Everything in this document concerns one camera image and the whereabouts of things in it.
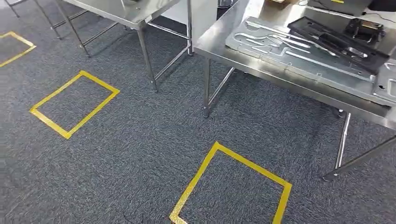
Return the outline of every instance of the cable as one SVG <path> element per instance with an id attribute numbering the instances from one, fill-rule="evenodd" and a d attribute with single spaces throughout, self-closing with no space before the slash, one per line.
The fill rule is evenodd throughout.
<path id="1" fill-rule="evenodd" d="M 386 20 L 386 21 L 390 21 L 390 22 L 392 22 L 392 23 L 396 23 L 395 21 L 393 21 L 393 20 L 390 20 L 390 19 L 387 19 L 387 18 L 384 18 L 384 17 L 382 17 L 380 14 L 378 14 L 378 13 L 366 13 L 366 12 L 363 12 L 361 15 L 378 15 L 381 19 L 383 19 L 383 20 Z"/>

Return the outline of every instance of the floor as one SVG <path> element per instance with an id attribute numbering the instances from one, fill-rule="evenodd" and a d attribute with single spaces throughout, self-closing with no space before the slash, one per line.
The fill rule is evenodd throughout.
<path id="1" fill-rule="evenodd" d="M 52 1 L 39 1 L 61 20 Z M 87 58 L 67 26 L 56 38 L 33 1 L 15 9 L 19 19 L 0 9 L 0 34 L 14 31 L 37 47 L 0 68 L 3 223 L 170 223 L 216 141 L 292 184 L 283 223 L 396 223 L 394 148 L 336 181 L 321 179 L 334 166 L 343 125 L 334 108 L 238 71 L 205 119 L 202 57 L 182 56 L 154 93 L 135 32 L 117 25 L 88 46 Z M 91 13 L 74 22 L 83 39 L 111 23 Z M 184 31 L 165 18 L 155 22 Z M 159 71 L 185 41 L 147 27 L 147 43 Z M 26 47 L 6 38 L 0 44 L 2 55 Z M 213 63 L 212 90 L 227 69 Z M 120 92 L 66 139 L 29 110 L 81 70 Z M 37 109 L 70 130 L 110 94 L 82 76 Z M 352 116 L 345 161 L 394 134 Z M 179 216 L 268 223 L 282 190 L 218 151 Z"/>

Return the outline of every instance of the steel table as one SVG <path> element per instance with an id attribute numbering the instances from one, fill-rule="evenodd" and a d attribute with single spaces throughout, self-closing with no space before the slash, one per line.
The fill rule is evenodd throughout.
<path id="1" fill-rule="evenodd" d="M 192 50 L 192 29 L 191 29 L 191 0 L 187 0 L 187 16 L 188 16 L 188 24 L 187 24 L 187 35 L 183 35 L 171 29 L 156 25 L 151 23 L 151 21 L 166 10 L 171 8 L 173 5 L 177 4 L 180 0 L 63 0 L 77 7 L 83 8 L 86 11 L 93 12 L 102 17 L 113 20 L 110 26 L 105 28 L 103 31 L 98 34 L 92 36 L 86 41 L 82 41 L 79 37 L 76 29 L 74 28 L 71 17 L 67 16 L 65 9 L 62 6 L 62 0 L 54 0 L 64 16 L 65 21 L 69 24 L 73 33 L 75 34 L 80 47 L 84 50 L 84 52 L 89 56 L 88 51 L 85 46 L 89 44 L 91 41 L 95 40 L 100 35 L 104 34 L 106 31 L 111 29 L 117 24 L 122 24 L 125 27 L 129 27 L 131 29 L 135 29 L 139 36 L 139 41 L 141 45 L 141 49 L 143 51 L 144 60 L 146 63 L 148 76 L 153 85 L 154 91 L 158 91 L 156 80 L 178 59 L 180 56 L 187 51 L 189 55 L 193 54 Z M 147 26 L 153 26 L 158 29 L 164 30 L 171 34 L 177 35 L 187 40 L 187 46 L 180 51 L 160 72 L 154 75 L 149 59 L 149 54 L 147 52 L 146 43 L 144 40 L 144 28 Z"/>
<path id="2" fill-rule="evenodd" d="M 396 136 L 342 165 L 342 155 L 351 114 L 396 130 L 396 108 L 382 106 L 371 101 L 364 100 L 355 95 L 340 91 L 297 74 L 290 72 L 285 73 L 279 67 L 225 46 L 226 38 L 232 30 L 238 27 L 239 24 L 249 16 L 271 22 L 273 25 L 277 25 L 278 27 L 286 30 L 288 30 L 286 27 L 290 22 L 295 21 L 304 15 L 309 15 L 310 18 L 315 20 L 317 19 L 321 23 L 324 23 L 333 29 L 341 29 L 341 31 L 349 21 L 349 19 L 339 15 L 324 14 L 318 10 L 313 10 L 309 7 L 300 5 L 289 5 L 285 9 L 280 10 L 276 7 L 272 7 L 270 4 L 266 4 L 266 1 L 268 0 L 239 0 L 198 39 L 197 44 L 194 46 L 195 53 L 205 57 L 204 117 L 209 116 L 210 106 L 213 103 L 213 99 L 217 96 L 220 89 L 232 75 L 233 70 L 238 69 L 347 112 L 340 139 L 335 169 L 324 175 L 323 178 L 325 180 L 333 179 L 340 173 L 350 170 L 381 151 L 389 149 L 391 146 L 395 145 Z M 389 53 L 391 49 L 395 48 L 395 46 L 396 26 L 394 25 L 388 29 L 388 33 L 380 46 L 378 46 L 378 49 L 385 53 Z M 396 58 L 396 52 L 393 52 L 391 58 Z M 231 67 L 212 95 L 209 93 L 211 75 L 210 60 L 215 60 Z"/>

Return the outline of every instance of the yellow tape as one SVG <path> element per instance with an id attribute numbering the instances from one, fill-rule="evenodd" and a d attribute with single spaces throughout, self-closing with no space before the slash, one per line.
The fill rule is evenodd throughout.
<path id="1" fill-rule="evenodd" d="M 36 48 L 36 46 L 35 46 L 32 42 L 26 40 L 25 38 L 23 38 L 23 37 L 21 37 L 21 36 L 19 36 L 19 35 L 17 35 L 17 34 L 14 33 L 13 31 L 10 31 L 10 32 L 8 32 L 8 33 L 6 33 L 6 34 L 0 35 L 0 38 L 3 38 L 3 37 L 5 37 L 5 36 L 9 36 L 9 35 L 12 36 L 12 37 L 14 37 L 15 39 L 17 39 L 17 40 L 23 42 L 24 44 L 28 45 L 30 48 L 27 49 L 26 51 L 23 51 L 22 53 L 19 53 L 19 54 L 15 55 L 14 57 L 11 57 L 10 59 L 6 60 L 5 62 L 1 63 L 1 64 L 0 64 L 0 68 L 3 67 L 3 66 L 6 65 L 6 64 L 12 62 L 12 61 L 15 61 L 16 59 L 18 59 L 18 58 L 24 56 L 25 54 L 29 53 L 31 50 L 33 50 L 34 48 Z"/>
<path id="2" fill-rule="evenodd" d="M 283 186 L 283 192 L 281 198 L 279 200 L 278 208 L 276 210 L 274 219 L 272 221 L 273 224 L 280 224 L 283 213 L 286 209 L 286 204 L 289 199 L 289 194 L 291 191 L 291 183 L 285 181 L 284 179 L 276 176 L 275 174 L 269 172 L 268 170 L 258 166 L 257 164 L 245 159 L 244 157 L 236 154 L 235 152 L 231 151 L 230 149 L 222 146 L 220 143 L 215 142 L 212 148 L 209 150 L 208 155 L 206 155 L 204 161 L 202 162 L 201 166 L 199 167 L 197 173 L 193 177 L 193 179 L 188 184 L 186 190 L 184 190 L 183 194 L 180 196 L 179 201 L 176 203 L 173 211 L 169 215 L 169 218 L 172 222 L 176 224 L 187 224 L 181 217 L 179 217 L 179 213 L 183 208 L 184 204 L 186 203 L 188 197 L 190 196 L 191 192 L 194 190 L 195 185 L 197 185 L 198 180 L 201 178 L 202 174 L 205 172 L 207 166 L 209 165 L 211 159 L 216 154 L 217 150 L 224 152 L 225 154 L 231 156 L 232 158 L 238 160 L 239 162 L 247 165 L 248 167 L 254 169 L 255 171 L 259 172 L 260 174 L 268 177 L 269 179 L 279 183 Z"/>
<path id="3" fill-rule="evenodd" d="M 62 127 L 57 125 L 55 122 L 53 122 L 51 119 L 47 118 L 44 114 L 40 113 L 37 108 L 47 102 L 49 99 L 60 93 L 62 90 L 64 90 L 66 87 L 71 85 L 73 82 L 75 82 L 78 78 L 81 76 L 85 76 L 88 79 L 98 83 L 99 85 L 105 87 L 106 89 L 110 90 L 112 94 L 108 96 L 102 103 L 100 103 L 93 111 L 91 111 L 87 116 L 85 116 L 80 122 L 76 124 L 70 131 L 64 130 Z M 103 82 L 102 80 L 96 78 L 95 76 L 89 74 L 86 71 L 81 70 L 75 77 L 73 77 L 71 80 L 66 82 L 63 86 L 61 86 L 59 89 L 55 90 L 53 93 L 48 95 L 46 98 L 42 99 L 40 102 L 35 104 L 31 109 L 30 112 L 35 115 L 38 119 L 40 119 L 42 122 L 44 122 L 46 125 L 50 126 L 52 129 L 54 129 L 56 132 L 58 132 L 61 136 L 69 139 L 73 133 L 75 133 L 82 125 L 84 125 L 90 118 L 92 118 L 100 109 L 102 109 L 111 99 L 113 99 L 120 90 L 110 86 L 109 84 Z"/>

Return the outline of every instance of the metal sheet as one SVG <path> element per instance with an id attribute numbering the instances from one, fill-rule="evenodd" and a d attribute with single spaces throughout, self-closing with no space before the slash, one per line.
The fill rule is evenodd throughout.
<path id="1" fill-rule="evenodd" d="M 396 60 L 389 60 L 381 67 L 373 95 L 396 103 Z"/>
<path id="2" fill-rule="evenodd" d="M 226 39 L 226 45 L 244 54 L 259 58 L 339 90 L 381 105 L 396 106 L 396 96 L 373 94 L 376 77 L 299 36 L 284 33 L 254 17 L 244 20 Z M 392 76 L 381 69 L 378 77 Z"/>

